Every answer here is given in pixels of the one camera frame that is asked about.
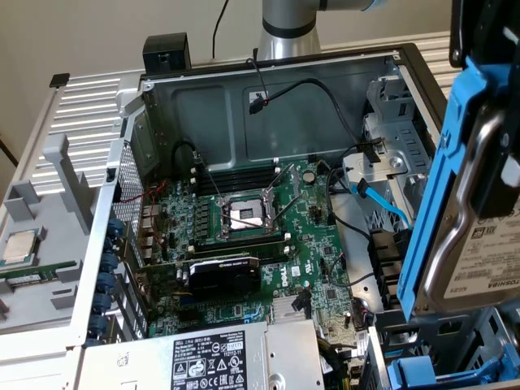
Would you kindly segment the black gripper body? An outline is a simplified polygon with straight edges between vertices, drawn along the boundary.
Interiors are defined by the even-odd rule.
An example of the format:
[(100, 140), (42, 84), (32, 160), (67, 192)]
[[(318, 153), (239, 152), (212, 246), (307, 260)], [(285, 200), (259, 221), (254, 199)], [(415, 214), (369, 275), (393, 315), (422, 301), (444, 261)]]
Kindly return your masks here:
[(511, 63), (519, 46), (518, 1), (453, 1), (448, 59), (452, 67)]

